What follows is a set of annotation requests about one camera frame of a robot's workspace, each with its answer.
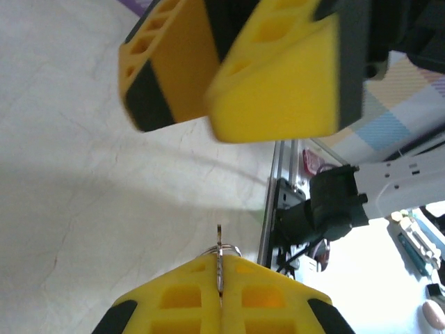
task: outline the metal ring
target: metal ring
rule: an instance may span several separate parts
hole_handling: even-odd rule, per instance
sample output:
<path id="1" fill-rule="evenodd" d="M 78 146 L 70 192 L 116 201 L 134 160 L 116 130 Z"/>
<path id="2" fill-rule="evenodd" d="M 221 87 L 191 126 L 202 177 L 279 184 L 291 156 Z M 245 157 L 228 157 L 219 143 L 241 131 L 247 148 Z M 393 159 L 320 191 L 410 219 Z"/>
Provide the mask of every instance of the metal ring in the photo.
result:
<path id="1" fill-rule="evenodd" d="M 238 256 L 242 257 L 241 251 L 239 250 L 238 247 L 236 247 L 234 245 L 222 244 L 221 248 L 222 248 L 223 251 L 232 251 L 233 253 L 236 253 Z M 218 252 L 218 246 L 212 246 L 212 247 L 206 249 L 199 256 L 203 256 L 203 255 L 207 255 L 207 254 L 213 254 L 213 253 L 216 253 L 216 252 Z"/>

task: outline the cable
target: cable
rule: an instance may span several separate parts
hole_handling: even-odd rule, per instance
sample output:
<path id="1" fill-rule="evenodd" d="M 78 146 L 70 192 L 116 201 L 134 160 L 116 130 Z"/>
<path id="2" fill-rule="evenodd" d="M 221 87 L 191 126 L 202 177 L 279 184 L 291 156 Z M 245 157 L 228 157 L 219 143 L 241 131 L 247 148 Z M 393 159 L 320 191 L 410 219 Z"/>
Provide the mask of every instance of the cable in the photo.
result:
<path id="1" fill-rule="evenodd" d="M 325 170 L 333 169 L 336 167 L 338 167 L 338 166 L 335 166 L 334 164 L 323 164 L 320 167 L 318 167 L 316 174 L 320 174 L 321 172 L 324 172 Z"/>
<path id="2" fill-rule="evenodd" d="M 321 239 L 317 239 L 315 242 L 311 242 L 309 245 L 307 245 L 303 250 L 300 250 L 298 253 L 296 253 L 295 255 L 292 255 L 285 263 L 281 264 L 278 269 L 277 272 L 281 272 L 281 270 L 283 270 L 284 268 L 286 268 L 287 266 L 289 266 L 291 264 L 292 261 L 294 261 L 295 259 L 298 259 L 301 255 L 309 252 L 313 247 L 315 247 L 315 245 L 317 245 L 319 242 L 321 241 Z"/>

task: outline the red object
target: red object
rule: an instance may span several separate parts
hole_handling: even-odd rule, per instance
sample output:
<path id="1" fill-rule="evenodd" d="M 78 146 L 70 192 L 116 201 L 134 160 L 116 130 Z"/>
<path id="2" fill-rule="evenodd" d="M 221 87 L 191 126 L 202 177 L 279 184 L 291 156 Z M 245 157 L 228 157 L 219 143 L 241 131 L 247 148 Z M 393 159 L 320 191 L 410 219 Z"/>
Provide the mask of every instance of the red object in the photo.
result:
<path id="1" fill-rule="evenodd" d="M 322 165 L 326 164 L 326 161 L 323 158 L 319 157 L 317 154 L 308 149 L 303 150 L 303 162 L 306 173 L 312 176 L 315 176 L 318 169 Z"/>

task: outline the hexagonal holes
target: hexagonal holes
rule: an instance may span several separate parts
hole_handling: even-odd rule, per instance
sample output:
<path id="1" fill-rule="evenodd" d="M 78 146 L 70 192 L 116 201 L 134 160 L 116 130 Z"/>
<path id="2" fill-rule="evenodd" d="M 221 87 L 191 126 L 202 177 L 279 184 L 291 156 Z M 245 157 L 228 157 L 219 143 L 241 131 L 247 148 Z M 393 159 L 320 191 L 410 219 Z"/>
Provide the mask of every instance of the hexagonal holes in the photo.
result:
<path id="1" fill-rule="evenodd" d="M 296 20 L 295 16 L 277 16 L 264 20 L 254 37 L 254 42 L 274 42 L 283 38 Z"/>
<path id="2" fill-rule="evenodd" d="M 295 325 L 290 319 L 249 319 L 244 321 L 245 334 L 295 334 Z"/>
<path id="3" fill-rule="evenodd" d="M 238 61 L 236 62 L 232 68 L 229 71 L 229 75 L 234 75 L 236 73 L 241 72 L 244 70 L 247 66 L 249 66 L 252 63 L 252 61 L 244 60 L 244 61 Z"/>
<path id="4" fill-rule="evenodd" d="M 175 9 L 176 5 L 181 0 L 164 0 L 162 1 L 161 7 L 158 9 L 158 13 L 164 13 L 164 12 L 170 12 L 171 10 Z"/>
<path id="5" fill-rule="evenodd" d="M 283 292 L 273 285 L 245 287 L 241 304 L 244 308 L 283 308 L 285 306 Z"/>
<path id="6" fill-rule="evenodd" d="M 146 31 L 153 31 L 153 30 L 159 30 L 163 27 L 165 22 L 168 19 L 168 15 L 166 16 L 159 16 L 159 17 L 153 17 L 151 20 L 148 21 L 147 26 L 145 27 Z"/>
<path id="7" fill-rule="evenodd" d="M 151 334 L 200 334 L 200 319 L 155 320 L 152 322 Z"/>
<path id="8" fill-rule="evenodd" d="M 303 6 L 308 0 L 278 0 L 276 9 L 289 9 Z"/>
<path id="9" fill-rule="evenodd" d="M 144 35 L 139 37 L 134 46 L 131 48 L 130 54 L 143 54 L 147 51 L 150 44 L 153 42 L 153 35 Z"/>
<path id="10" fill-rule="evenodd" d="M 164 292 L 161 308 L 200 308 L 201 290 L 197 285 L 175 285 Z"/>

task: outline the plaid fabric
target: plaid fabric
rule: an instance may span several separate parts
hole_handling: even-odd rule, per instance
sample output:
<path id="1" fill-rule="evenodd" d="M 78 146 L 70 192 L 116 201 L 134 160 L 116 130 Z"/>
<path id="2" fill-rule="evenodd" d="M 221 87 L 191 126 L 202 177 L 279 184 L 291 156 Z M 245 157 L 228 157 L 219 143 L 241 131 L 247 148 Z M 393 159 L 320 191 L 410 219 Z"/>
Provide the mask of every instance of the plaid fabric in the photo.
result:
<path id="1" fill-rule="evenodd" d="M 443 123 L 445 76 L 393 52 L 385 79 L 366 83 L 364 117 L 320 141 L 351 164 L 381 161 Z"/>

